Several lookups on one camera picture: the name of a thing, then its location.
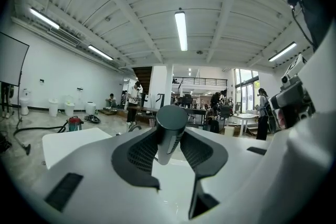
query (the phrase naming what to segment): window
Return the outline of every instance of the window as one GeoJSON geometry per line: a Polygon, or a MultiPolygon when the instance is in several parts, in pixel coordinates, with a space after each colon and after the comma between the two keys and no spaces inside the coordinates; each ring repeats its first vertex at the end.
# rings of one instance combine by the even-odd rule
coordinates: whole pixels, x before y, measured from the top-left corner
{"type": "Polygon", "coordinates": [[[260,89],[260,82],[259,80],[255,81],[253,83],[253,87],[254,87],[254,107],[256,107],[256,105],[260,104],[260,97],[258,96],[258,91],[260,89]]]}
{"type": "Polygon", "coordinates": [[[258,71],[235,69],[236,103],[240,111],[246,113],[259,104],[258,90],[260,89],[258,71]]]}
{"type": "Polygon", "coordinates": [[[240,76],[241,76],[241,82],[244,82],[252,78],[252,72],[251,70],[241,69],[240,76]]]}
{"type": "Polygon", "coordinates": [[[240,84],[240,75],[239,75],[239,69],[235,69],[236,73],[236,85],[240,84]]]}

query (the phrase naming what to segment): fluorescent ceiling light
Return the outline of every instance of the fluorescent ceiling light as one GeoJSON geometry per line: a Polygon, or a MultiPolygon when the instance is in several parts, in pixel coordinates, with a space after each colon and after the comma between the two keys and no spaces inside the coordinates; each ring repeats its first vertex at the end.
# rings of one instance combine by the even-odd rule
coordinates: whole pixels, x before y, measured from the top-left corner
{"type": "Polygon", "coordinates": [[[97,49],[96,47],[94,47],[93,45],[89,46],[89,49],[93,50],[94,52],[104,56],[105,58],[107,58],[108,60],[113,60],[112,57],[108,56],[107,54],[105,54],[104,52],[102,52],[101,50],[97,49]]]}
{"type": "Polygon", "coordinates": [[[50,24],[51,26],[55,27],[56,29],[59,29],[59,25],[50,20],[48,17],[44,16],[42,13],[38,12],[34,8],[29,9],[32,14],[34,14],[36,17],[40,18],[41,20],[45,21],[47,24],[50,24]]]}
{"type": "Polygon", "coordinates": [[[181,51],[186,51],[188,50],[188,44],[187,44],[187,28],[185,25],[185,13],[176,12],[175,20],[177,25],[178,37],[180,39],[181,51]]]}
{"type": "Polygon", "coordinates": [[[288,45],[285,49],[281,50],[280,52],[278,52],[277,54],[275,54],[273,57],[269,58],[268,60],[270,62],[273,62],[274,60],[278,59],[279,57],[281,57],[282,55],[284,55],[286,52],[290,51],[292,48],[294,48],[296,46],[295,42],[292,42],[290,45],[288,45]]]}

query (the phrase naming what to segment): chair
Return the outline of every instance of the chair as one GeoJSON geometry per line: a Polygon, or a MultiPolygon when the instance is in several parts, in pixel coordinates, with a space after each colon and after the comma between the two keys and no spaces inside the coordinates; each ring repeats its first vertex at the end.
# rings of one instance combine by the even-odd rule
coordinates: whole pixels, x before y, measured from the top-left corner
{"type": "Polygon", "coordinates": [[[221,108],[221,116],[219,119],[224,118],[223,128],[225,126],[225,119],[228,119],[230,117],[230,107],[228,105],[224,105],[221,108]]]}

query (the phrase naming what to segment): gray cylindrical post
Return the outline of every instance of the gray cylindrical post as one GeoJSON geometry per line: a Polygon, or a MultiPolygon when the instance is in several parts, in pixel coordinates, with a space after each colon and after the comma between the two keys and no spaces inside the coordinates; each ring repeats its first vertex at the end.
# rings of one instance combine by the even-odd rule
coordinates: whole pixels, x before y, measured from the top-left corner
{"type": "Polygon", "coordinates": [[[178,143],[188,122],[188,115],[183,108],[166,105],[156,115],[156,137],[158,140],[158,161],[166,165],[178,143]]]}

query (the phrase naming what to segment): staircase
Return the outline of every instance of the staircase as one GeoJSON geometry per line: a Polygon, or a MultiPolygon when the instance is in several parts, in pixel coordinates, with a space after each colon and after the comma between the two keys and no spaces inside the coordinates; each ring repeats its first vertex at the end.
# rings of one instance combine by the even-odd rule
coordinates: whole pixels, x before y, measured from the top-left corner
{"type": "Polygon", "coordinates": [[[151,82],[152,67],[135,67],[133,68],[138,81],[141,83],[143,93],[148,94],[149,84],[151,82]]]}

